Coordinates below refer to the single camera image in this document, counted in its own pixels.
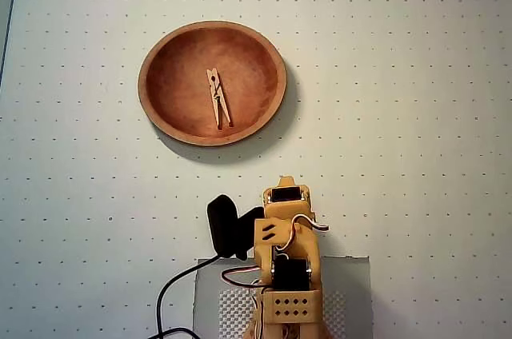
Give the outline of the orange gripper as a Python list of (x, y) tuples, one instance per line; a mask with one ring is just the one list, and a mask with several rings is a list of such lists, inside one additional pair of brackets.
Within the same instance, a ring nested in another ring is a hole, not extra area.
[(278, 184), (263, 192), (263, 213), (254, 224), (255, 243), (316, 243), (310, 190), (293, 176), (281, 176)]

